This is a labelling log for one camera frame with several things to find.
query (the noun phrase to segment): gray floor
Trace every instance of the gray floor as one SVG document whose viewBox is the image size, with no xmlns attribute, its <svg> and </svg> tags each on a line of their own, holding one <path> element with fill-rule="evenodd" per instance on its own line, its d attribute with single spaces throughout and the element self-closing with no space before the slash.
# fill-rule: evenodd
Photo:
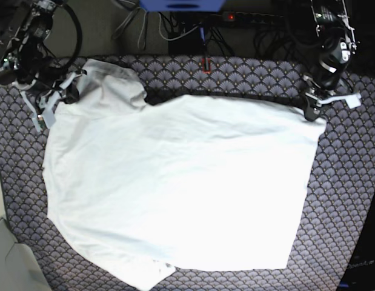
<svg viewBox="0 0 375 291">
<path fill-rule="evenodd" d="M 269 13 L 270 0 L 228 0 L 224 10 L 240 12 Z M 78 15 L 84 31 L 84 44 L 81 56 L 126 55 L 126 54 L 159 54 L 168 53 L 167 41 L 158 33 L 159 16 L 150 13 L 147 49 L 137 48 L 138 36 L 142 27 L 144 12 L 132 22 L 129 29 L 117 40 L 111 39 L 115 28 L 125 19 L 128 13 L 116 8 L 110 0 L 70 0 L 68 2 Z M 237 56 L 253 57 L 253 34 L 250 30 L 223 31 L 225 39 L 231 44 Z M 65 11 L 57 11 L 53 33 L 47 40 L 48 47 L 57 56 L 70 56 L 75 46 L 75 30 Z M 212 55 L 221 55 L 213 44 L 209 47 Z"/>
</svg>

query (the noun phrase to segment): fan pattern fabric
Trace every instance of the fan pattern fabric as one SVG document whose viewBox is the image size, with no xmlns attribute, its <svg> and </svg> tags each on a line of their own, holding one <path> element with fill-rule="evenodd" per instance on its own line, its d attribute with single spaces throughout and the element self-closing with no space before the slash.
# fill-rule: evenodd
<svg viewBox="0 0 375 291">
<path fill-rule="evenodd" d="M 150 104 L 183 93 L 259 98 L 296 106 L 302 103 L 304 68 L 290 62 L 213 58 L 212 72 L 206 74 L 200 57 L 98 59 L 136 71 Z M 79 59 L 76 65 L 85 61 Z M 375 189 L 375 78 L 355 74 L 345 78 L 361 92 L 363 105 L 349 110 L 343 102 L 336 102 L 324 113 L 327 130 L 320 137 L 287 268 L 211 273 L 178 270 L 155 290 L 336 289 Z M 47 219 L 42 162 L 48 132 L 37 134 L 29 116 L 17 90 L 0 89 L 0 175 L 13 233 L 32 248 L 53 290 L 133 290 L 79 256 Z"/>
</svg>

